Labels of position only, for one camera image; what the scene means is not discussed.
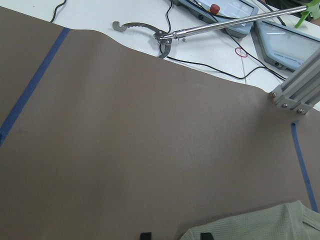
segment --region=folded fabric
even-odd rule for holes
[[[300,201],[227,217],[189,229],[180,240],[320,240],[320,214]]]

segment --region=reacher grabber tool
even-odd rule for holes
[[[160,45],[165,45],[164,52],[159,55],[159,58],[163,59],[166,56],[168,56],[168,54],[170,53],[171,43],[173,39],[186,38],[188,36],[206,33],[214,30],[220,30],[220,29],[224,29],[224,28],[239,25],[239,24],[245,24],[249,22],[255,22],[258,20],[264,20],[264,19],[269,19],[269,18],[278,17],[282,15],[302,12],[301,13],[302,18],[296,25],[296,27],[298,27],[303,22],[303,20],[306,19],[307,15],[311,15],[314,19],[320,18],[319,6],[320,6],[320,0],[313,0],[310,3],[307,3],[303,6],[297,6],[290,9],[272,11],[272,12],[246,16],[241,18],[235,18],[235,19],[231,19],[223,22],[217,22],[213,24],[177,30],[171,33],[165,32],[154,26],[151,26],[146,23],[141,23],[141,22],[130,22],[120,26],[118,21],[114,21],[112,23],[112,27],[114,30],[119,32],[124,32],[127,28],[131,28],[131,27],[144,27],[154,31],[155,33],[153,34],[153,36],[157,40],[157,42]]]

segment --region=metal rod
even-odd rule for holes
[[[299,12],[302,12],[305,10],[307,10],[307,6],[297,6],[297,7],[286,9],[286,10],[278,10],[278,11],[257,14],[257,15],[253,15],[253,16],[235,18],[235,19],[231,19],[228,21],[217,22],[217,23],[213,23],[213,24],[208,24],[208,25],[197,26],[197,27],[174,31],[173,33],[163,35],[161,37],[161,39],[165,40],[165,39],[172,39],[172,38],[173,39],[184,38],[187,36],[201,34],[201,33],[209,32],[212,30],[224,29],[224,28],[231,27],[234,25],[245,24],[245,23],[254,22],[257,20],[269,19],[269,18],[278,17],[278,16],[282,16],[282,15],[287,15],[287,14],[299,13]]]

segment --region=blue-gray device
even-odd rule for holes
[[[243,18],[258,13],[258,7],[245,0],[174,0],[177,5],[183,5],[198,19],[213,24],[232,18]],[[209,9],[212,4],[218,5],[220,11],[212,16]],[[250,33],[252,22],[231,26],[225,30],[236,38],[243,38]]]
[[[278,69],[297,70],[320,48],[320,39],[268,20],[255,22],[263,59]]]

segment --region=device screen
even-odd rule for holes
[[[219,15],[231,18],[243,18],[251,15],[253,7],[239,0],[201,0],[198,1],[210,7],[216,4],[220,7]]]
[[[319,41],[264,21],[262,23],[272,51],[305,61],[320,48]]]

